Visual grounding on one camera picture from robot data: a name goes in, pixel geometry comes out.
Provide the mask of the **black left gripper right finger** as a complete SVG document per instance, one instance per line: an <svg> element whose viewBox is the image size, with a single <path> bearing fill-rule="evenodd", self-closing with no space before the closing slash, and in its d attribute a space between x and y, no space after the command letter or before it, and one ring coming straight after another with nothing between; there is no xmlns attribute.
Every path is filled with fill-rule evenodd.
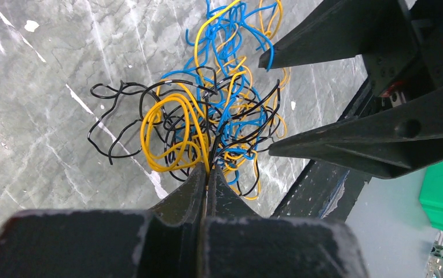
<svg viewBox="0 0 443 278"><path fill-rule="evenodd" d="M343 222L263 218L210 171L202 223L203 277L368 277L363 254Z"/></svg>

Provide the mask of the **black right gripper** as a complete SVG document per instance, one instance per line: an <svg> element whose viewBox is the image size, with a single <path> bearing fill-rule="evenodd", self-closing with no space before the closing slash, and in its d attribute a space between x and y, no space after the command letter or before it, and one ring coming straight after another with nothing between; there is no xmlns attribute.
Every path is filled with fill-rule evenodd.
<svg viewBox="0 0 443 278"><path fill-rule="evenodd" d="M260 56L258 66L269 70L359 54L371 98L397 107L288 137L273 143L269 154L382 179L443 161L443 1L415 1L411 8L406 1L322 1Z"/></svg>

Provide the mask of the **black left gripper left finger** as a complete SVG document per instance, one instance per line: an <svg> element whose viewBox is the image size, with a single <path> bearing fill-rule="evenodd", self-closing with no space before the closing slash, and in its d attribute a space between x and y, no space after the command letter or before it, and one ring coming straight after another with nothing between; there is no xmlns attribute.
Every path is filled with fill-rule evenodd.
<svg viewBox="0 0 443 278"><path fill-rule="evenodd" d="M0 228L0 277L195 277L206 169L147 210L22 210Z"/></svg>

